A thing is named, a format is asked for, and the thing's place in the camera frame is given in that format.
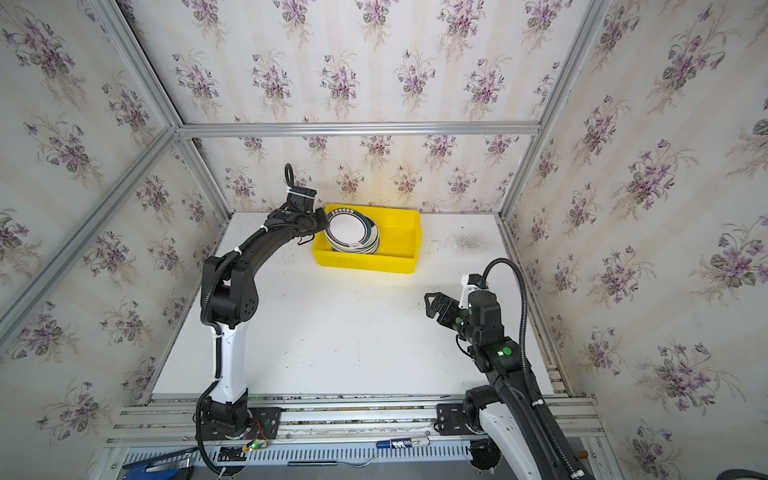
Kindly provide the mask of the white plate teal red rim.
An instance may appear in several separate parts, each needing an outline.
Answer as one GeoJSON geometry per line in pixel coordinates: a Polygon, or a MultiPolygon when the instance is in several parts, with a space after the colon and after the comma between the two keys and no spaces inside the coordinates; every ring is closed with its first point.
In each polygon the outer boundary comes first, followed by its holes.
{"type": "Polygon", "coordinates": [[[337,208],[327,214],[326,239],[340,253],[373,255],[380,245],[378,225],[370,217],[350,208],[337,208]]]}

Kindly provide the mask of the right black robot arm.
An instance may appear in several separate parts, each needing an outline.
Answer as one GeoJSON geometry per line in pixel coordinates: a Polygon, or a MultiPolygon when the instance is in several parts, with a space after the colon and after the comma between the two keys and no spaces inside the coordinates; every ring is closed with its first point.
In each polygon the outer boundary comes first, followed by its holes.
{"type": "Polygon", "coordinates": [[[424,300],[429,318],[469,343],[488,381],[465,393],[468,428],[490,438],[518,479],[592,479],[544,401],[522,345],[505,334],[496,295],[477,290],[460,303],[435,292],[424,300]]]}

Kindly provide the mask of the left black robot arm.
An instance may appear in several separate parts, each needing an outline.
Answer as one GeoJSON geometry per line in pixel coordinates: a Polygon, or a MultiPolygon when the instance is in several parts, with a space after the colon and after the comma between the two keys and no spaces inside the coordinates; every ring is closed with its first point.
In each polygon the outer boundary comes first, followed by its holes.
{"type": "Polygon", "coordinates": [[[200,321],[212,331],[213,379],[196,406],[196,429],[210,426],[227,438],[242,436],[251,424],[245,353],[248,322],[259,305],[255,276],[283,245],[312,237],[328,226],[314,206],[314,189],[292,186],[285,203],[238,247],[203,264],[200,321]]]}

